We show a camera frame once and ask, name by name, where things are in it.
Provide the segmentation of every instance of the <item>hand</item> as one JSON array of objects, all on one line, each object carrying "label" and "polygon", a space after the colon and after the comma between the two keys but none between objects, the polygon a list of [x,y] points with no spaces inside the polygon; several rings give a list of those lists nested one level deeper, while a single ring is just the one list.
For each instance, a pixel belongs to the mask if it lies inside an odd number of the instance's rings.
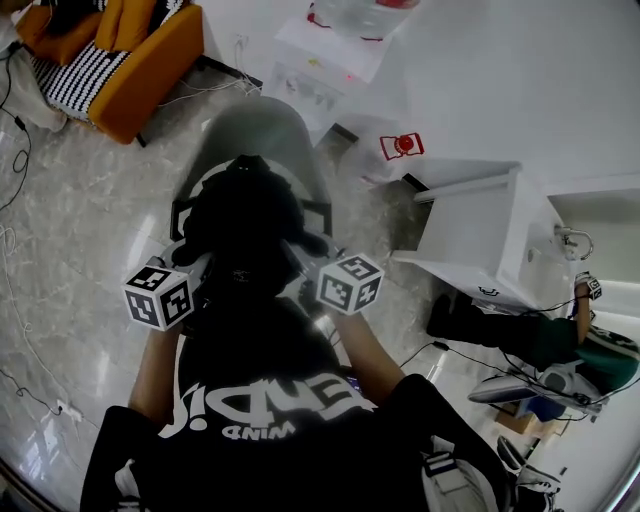
[{"label": "hand", "polygon": [[588,297],[589,294],[591,293],[591,290],[589,290],[589,285],[587,285],[587,283],[579,283],[576,285],[575,289],[574,289],[574,293],[576,298],[577,297]]}]

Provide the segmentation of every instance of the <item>metal faucet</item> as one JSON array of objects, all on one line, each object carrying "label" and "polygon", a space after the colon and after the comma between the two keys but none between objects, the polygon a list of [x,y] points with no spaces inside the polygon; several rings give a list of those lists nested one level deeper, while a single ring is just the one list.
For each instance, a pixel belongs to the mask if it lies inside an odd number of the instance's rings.
[{"label": "metal faucet", "polygon": [[568,245],[570,247],[578,247],[578,244],[573,242],[569,238],[570,236],[583,236],[587,240],[589,240],[589,250],[587,251],[586,254],[583,254],[582,256],[580,256],[580,259],[582,261],[586,260],[593,253],[593,239],[591,238],[591,235],[589,235],[589,233],[587,233],[586,231],[580,231],[579,229],[572,229],[567,226],[556,226],[553,232],[555,233],[556,236],[559,236],[560,238],[562,238],[562,243],[564,245]]}]

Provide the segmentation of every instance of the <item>white box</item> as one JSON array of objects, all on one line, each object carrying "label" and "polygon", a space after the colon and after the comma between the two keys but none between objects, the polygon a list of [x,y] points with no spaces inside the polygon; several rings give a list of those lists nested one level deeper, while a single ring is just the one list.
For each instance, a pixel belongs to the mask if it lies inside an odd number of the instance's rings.
[{"label": "white box", "polygon": [[145,265],[122,285],[129,317],[166,331],[193,311],[189,274]]},{"label": "white box", "polygon": [[261,94],[295,108],[315,146],[349,111],[352,99],[366,92],[391,39],[345,38],[305,19],[290,18],[275,36],[274,65]]},{"label": "white box", "polygon": [[364,254],[337,261],[320,270],[316,300],[353,315],[378,298],[384,270]]}]

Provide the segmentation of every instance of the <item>red object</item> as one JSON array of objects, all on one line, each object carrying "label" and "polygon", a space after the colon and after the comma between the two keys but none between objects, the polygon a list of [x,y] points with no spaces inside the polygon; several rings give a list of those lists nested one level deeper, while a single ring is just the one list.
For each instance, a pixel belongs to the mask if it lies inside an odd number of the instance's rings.
[{"label": "red object", "polygon": [[391,9],[413,9],[420,0],[376,0],[376,3]]},{"label": "red object", "polygon": [[[321,28],[331,28],[329,25],[321,25],[320,23],[318,23],[318,20],[316,20],[316,13],[313,11],[313,3],[309,6],[307,21]],[[375,37],[375,38],[361,37],[360,39],[362,39],[363,41],[378,41],[378,42],[382,41],[381,37]]]},{"label": "red object", "polygon": [[380,137],[380,147],[387,160],[424,154],[422,139],[416,132],[399,137]]}]

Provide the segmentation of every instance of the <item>tiled floor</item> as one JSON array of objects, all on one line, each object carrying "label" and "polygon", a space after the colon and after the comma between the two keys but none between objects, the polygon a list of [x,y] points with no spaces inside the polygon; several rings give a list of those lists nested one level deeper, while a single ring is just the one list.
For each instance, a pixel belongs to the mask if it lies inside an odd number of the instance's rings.
[{"label": "tiled floor", "polygon": [[[211,70],[186,79],[194,86],[230,81]],[[189,92],[180,85],[174,95]],[[0,368],[51,405],[59,398],[70,402],[86,421],[54,417],[43,405],[16,396],[14,384],[2,378],[0,456],[65,510],[78,508],[96,426],[108,406],[126,403],[145,343],[145,329],[128,320],[120,282],[169,243],[174,189],[203,123],[243,97],[231,87],[160,109],[145,132],[146,149],[121,146],[72,123],[59,134],[31,130],[34,149],[24,191],[0,213],[0,224],[16,233],[7,267],[15,305],[29,324],[23,332],[0,276]],[[0,140],[3,204],[18,181],[10,170],[16,151],[11,137],[18,131],[6,116],[0,117],[0,130],[6,133]],[[389,254],[415,248],[429,208],[412,202],[414,191],[404,182],[370,191],[341,175],[337,161],[348,145],[330,132],[317,149],[333,200],[334,235],[384,265],[381,297],[367,317],[403,363],[432,341],[425,321],[446,287],[418,268],[391,261]],[[464,350],[496,363],[491,351]],[[492,409],[466,400],[478,378],[489,375],[486,368],[429,347],[405,369],[428,376],[474,428],[495,437]]]}]

